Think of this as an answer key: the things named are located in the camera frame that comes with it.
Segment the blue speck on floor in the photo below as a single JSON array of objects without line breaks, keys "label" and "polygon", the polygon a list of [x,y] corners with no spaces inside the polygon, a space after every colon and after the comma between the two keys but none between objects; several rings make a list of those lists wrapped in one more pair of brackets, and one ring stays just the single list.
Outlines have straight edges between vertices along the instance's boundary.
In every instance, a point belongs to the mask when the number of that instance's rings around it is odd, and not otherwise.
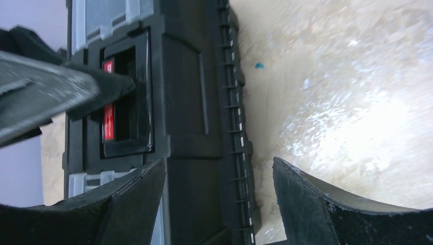
[{"label": "blue speck on floor", "polygon": [[264,65],[262,63],[258,62],[254,68],[256,68],[256,69],[264,69]]}]

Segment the plastic tool case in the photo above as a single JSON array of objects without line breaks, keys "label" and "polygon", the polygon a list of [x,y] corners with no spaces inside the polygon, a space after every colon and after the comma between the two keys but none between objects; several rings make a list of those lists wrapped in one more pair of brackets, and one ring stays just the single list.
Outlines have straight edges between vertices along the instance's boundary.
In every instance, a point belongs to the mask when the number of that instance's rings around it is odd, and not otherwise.
[{"label": "plastic tool case", "polygon": [[153,244],[255,243],[261,220],[228,1],[67,6],[70,60],[129,75],[136,88],[86,119],[67,120],[65,197],[163,158],[167,177],[154,228],[162,236]]}]

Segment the red label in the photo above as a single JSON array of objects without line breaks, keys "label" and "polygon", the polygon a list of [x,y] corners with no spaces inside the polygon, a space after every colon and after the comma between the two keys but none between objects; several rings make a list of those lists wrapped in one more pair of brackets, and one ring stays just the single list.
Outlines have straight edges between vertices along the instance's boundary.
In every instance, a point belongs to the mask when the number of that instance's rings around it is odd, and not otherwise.
[{"label": "red label", "polygon": [[[104,63],[104,71],[113,73],[113,60]],[[114,106],[113,103],[104,108],[104,140],[114,139]]]}]

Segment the floor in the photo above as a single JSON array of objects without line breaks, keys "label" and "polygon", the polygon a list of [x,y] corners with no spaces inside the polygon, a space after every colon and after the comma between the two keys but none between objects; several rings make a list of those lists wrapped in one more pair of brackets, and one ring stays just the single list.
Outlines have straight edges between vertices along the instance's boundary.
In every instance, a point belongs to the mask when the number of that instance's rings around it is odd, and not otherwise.
[{"label": "floor", "polygon": [[[231,0],[240,23],[257,244],[285,238],[272,158],[355,194],[433,206],[433,3]],[[43,129],[44,199],[63,197],[64,116]]]}]

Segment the white wall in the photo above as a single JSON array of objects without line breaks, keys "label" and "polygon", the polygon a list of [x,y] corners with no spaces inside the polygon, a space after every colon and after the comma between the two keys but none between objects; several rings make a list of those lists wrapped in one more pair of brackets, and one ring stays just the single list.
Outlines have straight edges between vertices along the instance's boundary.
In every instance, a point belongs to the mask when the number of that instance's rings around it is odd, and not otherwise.
[{"label": "white wall", "polygon": [[[0,28],[19,24],[33,29],[55,51],[66,48],[65,0],[0,0],[0,6]],[[0,203],[43,204],[40,149],[39,137],[0,149]]]}]

